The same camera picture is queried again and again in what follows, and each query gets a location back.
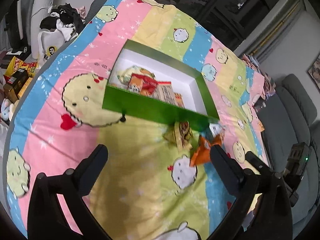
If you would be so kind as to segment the grey sofa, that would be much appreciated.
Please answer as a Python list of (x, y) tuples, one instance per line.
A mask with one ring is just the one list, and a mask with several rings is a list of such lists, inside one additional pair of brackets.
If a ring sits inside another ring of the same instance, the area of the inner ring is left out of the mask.
[(310, 156), (297, 193), (299, 199), (291, 209), (293, 237), (297, 237), (319, 210), (319, 121), (317, 109), (294, 74), (286, 76), (276, 93), (258, 112), (264, 125), (265, 150), (274, 170), (284, 170), (292, 145), (304, 142)]

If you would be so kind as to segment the white clear snack packet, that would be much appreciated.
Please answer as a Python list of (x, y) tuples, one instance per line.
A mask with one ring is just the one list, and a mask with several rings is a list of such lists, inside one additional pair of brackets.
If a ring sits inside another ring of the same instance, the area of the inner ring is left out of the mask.
[(209, 124), (209, 130), (213, 138), (217, 136), (223, 137), (225, 133), (225, 127), (221, 124)]

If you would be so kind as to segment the yellow red snack boxes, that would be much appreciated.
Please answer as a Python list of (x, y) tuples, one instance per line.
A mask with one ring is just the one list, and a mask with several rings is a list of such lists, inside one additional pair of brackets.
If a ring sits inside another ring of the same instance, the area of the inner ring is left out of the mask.
[(3, 89), (6, 97), (12, 103), (20, 98), (18, 96), (19, 92), (24, 84), (35, 76), (37, 67), (37, 62), (25, 63), (16, 56), (11, 59), (4, 74), (5, 84)]

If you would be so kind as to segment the dark yellow crinkled snack packet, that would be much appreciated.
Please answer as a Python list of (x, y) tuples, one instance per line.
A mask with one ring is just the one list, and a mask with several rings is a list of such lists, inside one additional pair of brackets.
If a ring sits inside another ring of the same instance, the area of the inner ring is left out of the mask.
[(188, 121), (175, 122), (164, 134), (163, 138), (168, 142), (175, 144), (178, 151), (192, 149), (190, 140), (193, 138), (193, 131)]

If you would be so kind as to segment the black white clothes pile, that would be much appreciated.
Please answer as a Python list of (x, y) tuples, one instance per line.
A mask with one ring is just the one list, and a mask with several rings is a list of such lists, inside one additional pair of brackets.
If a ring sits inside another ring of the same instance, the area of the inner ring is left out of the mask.
[(69, 3), (50, 11), (40, 23), (37, 37), (38, 63), (44, 65), (66, 42), (76, 38), (85, 26), (86, 8), (74, 8)]

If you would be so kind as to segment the green cardboard box tray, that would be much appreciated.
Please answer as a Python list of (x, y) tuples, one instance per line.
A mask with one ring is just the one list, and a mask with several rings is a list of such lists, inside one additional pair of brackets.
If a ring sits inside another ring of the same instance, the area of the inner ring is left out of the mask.
[(200, 72), (133, 40), (119, 51), (103, 108), (166, 125), (186, 121), (196, 131), (219, 121)]

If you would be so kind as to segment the pale green snack packet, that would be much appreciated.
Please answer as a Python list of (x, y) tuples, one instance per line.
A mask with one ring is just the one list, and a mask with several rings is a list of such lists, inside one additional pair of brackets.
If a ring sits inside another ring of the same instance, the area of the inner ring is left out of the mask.
[(132, 74), (145, 75), (153, 79), (155, 78), (155, 75), (152, 72), (136, 65), (132, 65), (131, 67), (126, 68), (125, 70), (118, 71), (117, 78), (120, 81), (120, 83), (128, 85), (131, 80)]

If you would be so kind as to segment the tan rice cracker packet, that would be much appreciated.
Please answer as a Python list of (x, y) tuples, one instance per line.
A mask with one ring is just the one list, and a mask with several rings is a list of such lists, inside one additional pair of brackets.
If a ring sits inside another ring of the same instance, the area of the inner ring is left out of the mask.
[(182, 95), (173, 91), (170, 81), (158, 81), (158, 86), (150, 97), (174, 106), (184, 108)]

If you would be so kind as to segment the red orange snack packet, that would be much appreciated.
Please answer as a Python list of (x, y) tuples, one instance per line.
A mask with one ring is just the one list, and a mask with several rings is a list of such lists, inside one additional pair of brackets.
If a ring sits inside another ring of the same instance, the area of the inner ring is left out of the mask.
[(132, 74), (127, 90), (144, 96), (151, 96), (158, 86), (158, 82), (146, 75)]

